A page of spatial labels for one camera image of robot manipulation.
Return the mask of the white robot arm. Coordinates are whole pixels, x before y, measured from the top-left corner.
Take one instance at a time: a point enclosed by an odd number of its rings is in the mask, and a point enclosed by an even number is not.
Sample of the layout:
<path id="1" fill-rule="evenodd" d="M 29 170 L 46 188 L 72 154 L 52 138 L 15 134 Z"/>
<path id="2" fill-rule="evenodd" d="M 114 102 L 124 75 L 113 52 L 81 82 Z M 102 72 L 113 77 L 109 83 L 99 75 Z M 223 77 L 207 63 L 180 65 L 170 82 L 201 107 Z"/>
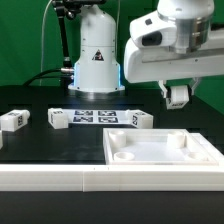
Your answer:
<path id="1" fill-rule="evenodd" d="M 94 3 L 81 8 L 81 50 L 75 91 L 111 93 L 130 83 L 224 74 L 224 28 L 211 24 L 214 0 L 159 0 L 130 23 L 124 63 L 115 56 L 116 23 Z"/>

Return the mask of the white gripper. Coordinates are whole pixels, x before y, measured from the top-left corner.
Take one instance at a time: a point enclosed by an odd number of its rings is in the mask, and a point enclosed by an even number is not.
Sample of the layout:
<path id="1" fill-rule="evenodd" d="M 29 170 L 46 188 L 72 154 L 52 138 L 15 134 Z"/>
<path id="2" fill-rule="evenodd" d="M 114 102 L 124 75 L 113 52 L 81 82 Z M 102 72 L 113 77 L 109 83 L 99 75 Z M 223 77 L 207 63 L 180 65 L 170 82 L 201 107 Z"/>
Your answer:
<path id="1" fill-rule="evenodd" d="M 164 99 L 166 80 L 192 78 L 193 96 L 202 78 L 224 74 L 224 30 L 210 28 L 210 15 L 172 18 L 157 11 L 130 23 L 124 75 L 131 83 L 158 81 Z"/>

